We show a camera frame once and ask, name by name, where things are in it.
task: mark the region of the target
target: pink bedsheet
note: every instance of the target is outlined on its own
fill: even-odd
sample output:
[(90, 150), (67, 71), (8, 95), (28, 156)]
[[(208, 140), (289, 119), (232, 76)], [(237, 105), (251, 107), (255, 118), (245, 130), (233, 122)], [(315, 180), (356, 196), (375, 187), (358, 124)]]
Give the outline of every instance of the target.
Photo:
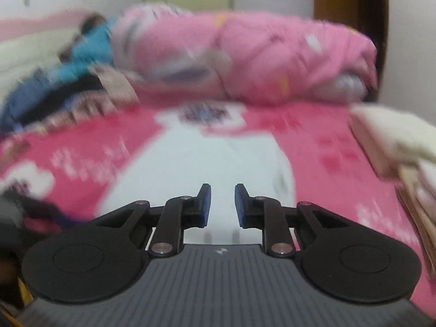
[[(164, 131), (156, 121), (159, 112), (139, 107), (48, 137), (27, 135), (31, 148), (3, 173), (3, 180), (25, 180), (32, 194), (55, 202), (64, 213), (91, 219), (135, 152)], [(374, 174), (348, 127), (348, 109), (292, 103), (246, 107), (242, 116), (236, 129), (232, 125), (214, 132), (270, 132), (291, 163), (297, 201), (314, 202), (401, 240), (422, 261), (419, 240), (396, 199), (394, 184)], [(436, 283), (427, 279), (425, 269), (411, 300), (436, 317)]]

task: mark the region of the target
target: pink comforter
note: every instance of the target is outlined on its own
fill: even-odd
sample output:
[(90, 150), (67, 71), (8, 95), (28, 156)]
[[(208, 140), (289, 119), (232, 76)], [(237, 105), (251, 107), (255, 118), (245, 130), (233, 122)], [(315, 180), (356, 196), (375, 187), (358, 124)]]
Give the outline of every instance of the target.
[[(396, 198), (394, 185), (374, 174), (349, 129), (347, 108), (292, 103), (241, 111), (234, 117), (239, 119), (237, 124), (230, 122), (214, 133), (270, 133), (291, 163), (297, 201), (314, 202), (401, 240), (422, 261), (419, 240)], [(91, 219), (139, 149), (166, 131), (156, 120), (161, 113), (138, 107), (47, 137), (30, 135), (29, 151), (3, 173), (3, 180), (26, 180), (33, 195), (55, 202), (72, 217)], [(177, 109), (174, 119), (180, 119)], [(436, 283), (427, 279), (425, 269), (411, 300), (436, 317)]]
[(135, 90), (155, 97), (281, 103), (344, 71), (377, 87), (377, 51), (369, 38), (297, 17), (167, 12), (150, 20), (147, 5), (136, 6), (114, 26), (112, 43), (116, 66), (128, 68)]

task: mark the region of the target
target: bed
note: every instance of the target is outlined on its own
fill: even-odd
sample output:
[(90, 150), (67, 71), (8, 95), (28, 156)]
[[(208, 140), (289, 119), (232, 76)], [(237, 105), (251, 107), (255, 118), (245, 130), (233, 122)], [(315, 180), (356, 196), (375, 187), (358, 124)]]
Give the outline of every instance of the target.
[[(56, 62), (56, 51), (68, 43), (83, 15), (68, 11), (44, 21), (2, 22), (2, 94), (35, 66)], [(419, 239), (394, 184), (376, 177), (348, 122), (346, 107), (321, 103), (143, 105), (49, 136), (26, 135), (29, 150), (1, 180), (25, 182), (31, 195), (54, 202), (75, 220), (136, 200), (163, 205), (210, 183), (208, 226), (188, 230), (185, 242), (260, 243), (259, 232), (238, 227), (233, 191), (244, 183), (252, 195), (271, 196), (287, 206), (311, 201), (401, 240), (422, 261)], [(424, 268), (411, 300), (436, 317), (436, 283)]]

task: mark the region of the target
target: folded blanket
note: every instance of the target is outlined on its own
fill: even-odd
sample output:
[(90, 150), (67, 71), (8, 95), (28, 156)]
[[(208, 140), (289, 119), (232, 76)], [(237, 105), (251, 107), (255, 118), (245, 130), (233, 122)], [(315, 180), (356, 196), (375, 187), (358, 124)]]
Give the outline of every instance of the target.
[(367, 132), (388, 162), (377, 171), (381, 177), (391, 174), (399, 164), (417, 165), (420, 159), (436, 162), (436, 128), (423, 119), (380, 105), (356, 105), (350, 114), (352, 130), (359, 142), (360, 138), (368, 137), (361, 133)]
[(419, 186), (418, 171), (416, 168), (401, 165), (398, 174), (404, 188), (397, 189), (398, 199), (410, 214), (421, 238), (422, 253), (430, 278), (436, 277), (436, 225), (422, 208), (416, 197), (416, 188)]
[(59, 111), (42, 122), (30, 126), (32, 132), (47, 134), (55, 129), (80, 123), (95, 116), (106, 116), (122, 108), (139, 103), (139, 99), (126, 77), (110, 66), (93, 66), (104, 91), (86, 91), (74, 100), (70, 109)]
[(157, 98), (200, 94), (277, 104), (344, 72), (378, 86), (372, 41), (327, 22), (230, 11), (151, 19), (136, 6), (117, 21), (111, 41), (115, 65), (127, 69), (135, 90)]

